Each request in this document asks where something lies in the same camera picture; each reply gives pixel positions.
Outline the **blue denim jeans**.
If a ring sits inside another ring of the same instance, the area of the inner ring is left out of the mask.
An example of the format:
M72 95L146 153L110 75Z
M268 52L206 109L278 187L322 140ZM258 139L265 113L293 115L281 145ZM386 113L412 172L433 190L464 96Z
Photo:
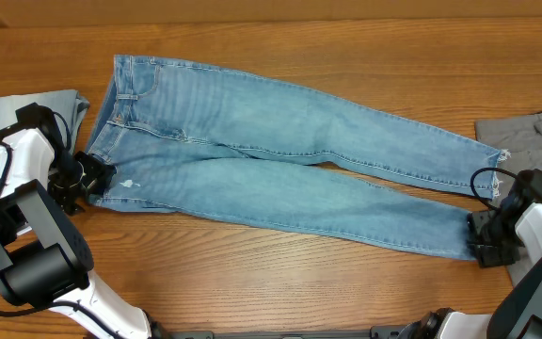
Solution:
M117 55L87 151L103 208L185 213L469 260L467 212L391 183L493 199L506 150L334 95L194 61Z

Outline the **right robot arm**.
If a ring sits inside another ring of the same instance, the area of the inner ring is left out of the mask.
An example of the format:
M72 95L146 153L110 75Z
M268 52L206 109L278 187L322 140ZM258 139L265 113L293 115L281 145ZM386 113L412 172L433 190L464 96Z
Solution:
M542 171L523 170L513 179L499 206L468 217L468 245L479 266L507 266L511 293L490 315L441 308L404 327L398 337L542 339Z

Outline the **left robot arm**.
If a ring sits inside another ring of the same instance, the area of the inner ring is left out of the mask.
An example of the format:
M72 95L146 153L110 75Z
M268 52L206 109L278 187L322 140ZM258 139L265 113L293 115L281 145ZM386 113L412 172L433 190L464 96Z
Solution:
M115 172L72 153L61 115L32 103L0 130L0 295L2 317L51 311L95 338L166 338L150 315L123 300L95 272L90 248L71 222L77 199L101 194Z

